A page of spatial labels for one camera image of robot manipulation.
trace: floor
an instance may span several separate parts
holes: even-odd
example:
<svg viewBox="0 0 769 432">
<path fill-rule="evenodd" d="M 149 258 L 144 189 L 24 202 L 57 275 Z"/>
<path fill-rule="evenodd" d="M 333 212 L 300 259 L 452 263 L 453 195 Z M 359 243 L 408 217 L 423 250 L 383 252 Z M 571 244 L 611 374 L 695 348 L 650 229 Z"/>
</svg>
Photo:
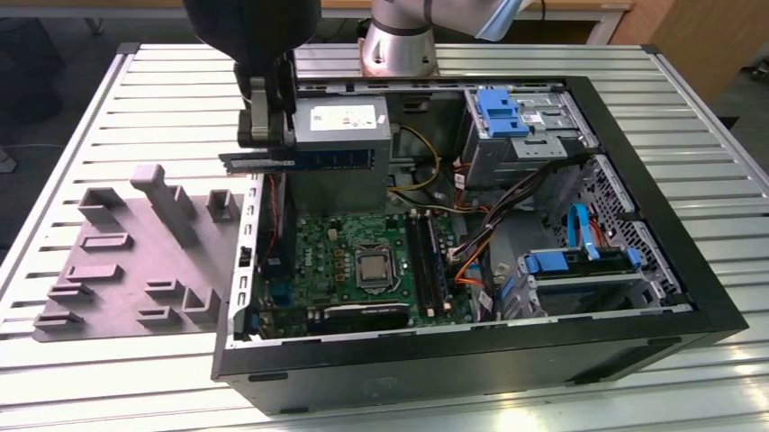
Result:
<svg viewBox="0 0 769 432">
<path fill-rule="evenodd" d="M 90 96 L 124 41 L 192 43 L 196 41 L 181 20 L 108 20 L 105 32 L 92 37 L 81 20 L 45 20 L 45 28 L 65 59 L 54 79 L 64 109 L 49 121 L 18 126 L 0 115 L 0 146 L 17 161 L 12 175 L 0 175 L 0 261 L 45 180 L 61 147 L 77 127 Z M 355 20 L 321 22 L 316 41 L 353 41 Z M 712 106 L 719 116 L 738 116 L 732 133 L 763 169 L 769 170 L 769 81 L 755 83 L 740 74 Z"/>
</svg>

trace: ram slot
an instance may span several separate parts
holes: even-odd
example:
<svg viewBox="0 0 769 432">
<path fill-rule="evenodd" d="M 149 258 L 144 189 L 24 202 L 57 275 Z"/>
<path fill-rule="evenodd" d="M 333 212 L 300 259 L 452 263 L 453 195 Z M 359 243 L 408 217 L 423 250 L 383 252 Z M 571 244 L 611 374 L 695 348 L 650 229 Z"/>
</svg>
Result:
<svg viewBox="0 0 769 432">
<path fill-rule="evenodd" d="M 429 236 L 429 249 L 425 252 L 424 260 L 429 270 L 429 278 L 432 280 L 432 297 L 435 298 L 435 305 L 437 310 L 448 312 L 451 304 L 448 286 L 445 284 L 445 268 L 443 266 L 443 255 L 440 254 L 437 233 L 435 232 L 435 223 L 429 213 L 425 214 L 424 224 L 425 234 Z"/>
<path fill-rule="evenodd" d="M 423 317 L 435 316 L 435 305 L 431 298 L 429 277 L 424 259 L 421 258 L 423 243 L 419 235 L 419 216 L 405 214 L 405 243 L 408 245 L 408 256 L 411 258 L 411 272 L 413 274 L 416 301 L 419 302 L 419 315 Z"/>
</svg>

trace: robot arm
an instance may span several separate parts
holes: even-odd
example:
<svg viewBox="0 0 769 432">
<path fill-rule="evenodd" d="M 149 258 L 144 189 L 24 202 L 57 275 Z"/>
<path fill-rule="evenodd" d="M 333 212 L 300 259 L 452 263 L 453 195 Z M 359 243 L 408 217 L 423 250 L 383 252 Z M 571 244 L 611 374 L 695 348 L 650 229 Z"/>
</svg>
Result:
<svg viewBox="0 0 769 432">
<path fill-rule="evenodd" d="M 436 71 L 432 24 L 499 40 L 534 0 L 373 0 L 363 47 L 367 74 L 417 77 Z M 296 77 L 293 49 L 315 34 L 319 0 L 184 0 L 198 38 L 235 60 L 245 109 L 237 143 L 293 157 Z"/>
<path fill-rule="evenodd" d="M 320 19 L 319 0 L 184 0 L 197 37 L 235 60 L 245 99 L 237 143 L 291 157 L 295 114 L 293 49 Z"/>
<path fill-rule="evenodd" d="M 534 0 L 373 0 L 363 47 L 365 72 L 420 77 L 436 71 L 432 24 L 498 41 Z"/>
</svg>

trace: black robot end effector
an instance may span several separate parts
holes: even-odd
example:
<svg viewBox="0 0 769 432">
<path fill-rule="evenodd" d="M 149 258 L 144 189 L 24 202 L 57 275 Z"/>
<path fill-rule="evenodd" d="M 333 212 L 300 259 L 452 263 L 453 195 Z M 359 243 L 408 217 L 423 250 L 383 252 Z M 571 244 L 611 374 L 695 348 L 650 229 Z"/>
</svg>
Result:
<svg viewBox="0 0 769 432">
<path fill-rule="evenodd" d="M 293 49 L 320 19 L 319 0 L 184 0 L 197 37 L 235 60 L 245 98 L 237 143 L 288 158 L 296 110 Z"/>
</svg>

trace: cpu socket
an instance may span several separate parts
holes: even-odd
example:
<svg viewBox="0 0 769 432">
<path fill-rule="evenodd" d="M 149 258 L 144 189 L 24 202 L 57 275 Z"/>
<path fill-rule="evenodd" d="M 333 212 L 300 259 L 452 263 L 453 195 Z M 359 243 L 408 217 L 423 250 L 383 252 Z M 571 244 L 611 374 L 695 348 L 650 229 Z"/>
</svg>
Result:
<svg viewBox="0 0 769 432">
<path fill-rule="evenodd" d="M 357 288 L 371 295 L 392 289 L 391 248 L 387 245 L 361 246 L 355 250 L 355 280 Z"/>
</svg>

